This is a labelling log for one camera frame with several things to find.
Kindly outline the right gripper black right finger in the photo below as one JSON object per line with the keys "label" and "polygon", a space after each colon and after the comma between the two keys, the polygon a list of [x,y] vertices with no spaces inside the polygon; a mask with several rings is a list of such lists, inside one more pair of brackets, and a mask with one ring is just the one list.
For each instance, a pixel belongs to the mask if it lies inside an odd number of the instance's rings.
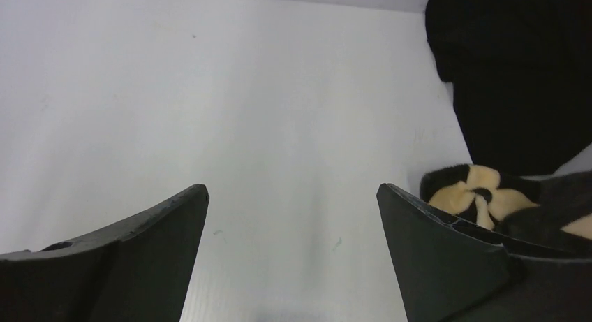
{"label": "right gripper black right finger", "polygon": [[376,194],[409,321],[590,321],[591,259],[516,240],[393,185]]}

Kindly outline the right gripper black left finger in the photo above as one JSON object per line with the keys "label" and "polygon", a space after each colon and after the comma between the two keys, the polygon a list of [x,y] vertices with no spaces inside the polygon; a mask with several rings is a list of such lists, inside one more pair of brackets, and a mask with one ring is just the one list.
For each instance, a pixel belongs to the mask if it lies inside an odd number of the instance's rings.
{"label": "right gripper black left finger", "polygon": [[178,321],[205,227],[194,184],[93,232],[1,255],[2,321]]}

